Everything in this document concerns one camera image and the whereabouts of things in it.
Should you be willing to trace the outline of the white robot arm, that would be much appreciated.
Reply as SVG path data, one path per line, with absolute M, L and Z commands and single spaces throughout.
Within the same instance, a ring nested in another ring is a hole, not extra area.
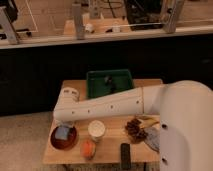
M 61 92 L 58 123 L 131 114 L 160 116 L 160 171 L 213 171 L 213 90 L 196 81 L 145 86 L 81 101 Z

